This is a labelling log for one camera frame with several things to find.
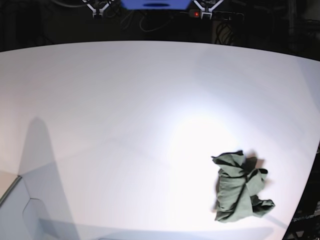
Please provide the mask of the green t-shirt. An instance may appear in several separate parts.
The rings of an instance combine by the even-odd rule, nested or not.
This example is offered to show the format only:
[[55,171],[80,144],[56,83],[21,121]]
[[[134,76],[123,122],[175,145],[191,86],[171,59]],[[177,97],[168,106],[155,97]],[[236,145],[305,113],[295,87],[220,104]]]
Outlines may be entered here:
[[247,217],[262,218],[275,207],[271,199],[260,199],[268,170],[256,167],[256,156],[247,157],[242,150],[213,156],[219,167],[216,185],[215,220],[233,223]]

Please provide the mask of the black power strip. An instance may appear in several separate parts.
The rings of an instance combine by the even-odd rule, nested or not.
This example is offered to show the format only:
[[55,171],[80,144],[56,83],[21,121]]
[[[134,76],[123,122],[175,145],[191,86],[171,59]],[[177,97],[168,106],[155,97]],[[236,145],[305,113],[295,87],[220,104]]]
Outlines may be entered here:
[[245,18],[243,13],[217,10],[214,10],[212,12],[204,12],[198,9],[191,9],[188,11],[188,15],[192,18],[217,21],[243,21]]

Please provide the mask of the blue box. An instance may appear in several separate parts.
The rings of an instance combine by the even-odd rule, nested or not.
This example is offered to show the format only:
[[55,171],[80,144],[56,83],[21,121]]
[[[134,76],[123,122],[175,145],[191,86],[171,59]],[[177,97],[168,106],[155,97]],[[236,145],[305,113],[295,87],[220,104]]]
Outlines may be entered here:
[[191,0],[122,0],[128,10],[185,10]]

